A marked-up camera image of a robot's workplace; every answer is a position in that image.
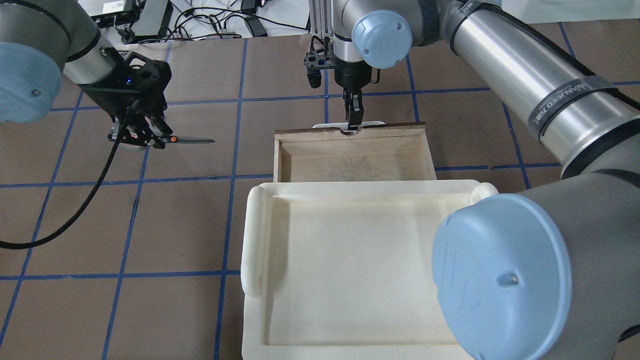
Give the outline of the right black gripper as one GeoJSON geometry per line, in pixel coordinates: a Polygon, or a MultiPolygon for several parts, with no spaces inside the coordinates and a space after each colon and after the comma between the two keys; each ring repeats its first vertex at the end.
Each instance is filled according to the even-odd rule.
{"type": "Polygon", "coordinates": [[[345,110],[346,132],[356,132],[362,125],[364,107],[360,95],[370,83],[373,68],[369,64],[336,64],[334,82],[343,89],[343,107],[345,110]]]}

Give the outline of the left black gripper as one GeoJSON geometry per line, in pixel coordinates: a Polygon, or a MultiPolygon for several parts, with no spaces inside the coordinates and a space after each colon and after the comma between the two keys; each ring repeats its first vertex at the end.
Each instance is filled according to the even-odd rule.
{"type": "Polygon", "coordinates": [[[110,55],[110,59],[115,67],[108,75],[80,85],[116,123],[107,135],[108,141],[115,142],[122,132],[121,147],[166,149],[163,139],[173,135],[166,122],[164,94],[172,78],[170,64],[144,55],[110,55]]]}

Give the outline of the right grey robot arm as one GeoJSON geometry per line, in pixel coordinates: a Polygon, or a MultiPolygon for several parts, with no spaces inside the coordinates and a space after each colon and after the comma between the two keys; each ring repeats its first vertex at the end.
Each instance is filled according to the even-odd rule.
{"type": "MultiPolygon", "coordinates": [[[[568,22],[537,20],[532,27],[577,57],[598,75],[639,99],[639,20],[568,22]]],[[[395,113],[400,94],[413,101],[414,119],[427,125],[427,139],[439,180],[473,179],[499,192],[517,193],[560,179],[560,164],[535,141],[487,83],[439,41],[412,48],[407,60],[384,69],[381,82],[368,85],[365,118],[409,122],[395,113]]]]}

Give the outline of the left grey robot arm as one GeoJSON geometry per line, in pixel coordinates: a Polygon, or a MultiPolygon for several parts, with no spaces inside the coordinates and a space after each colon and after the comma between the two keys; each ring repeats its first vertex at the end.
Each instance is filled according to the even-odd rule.
{"type": "Polygon", "coordinates": [[[76,0],[0,3],[0,119],[29,123],[50,111],[68,78],[105,111],[131,147],[164,149],[169,64],[119,50],[76,0]]]}

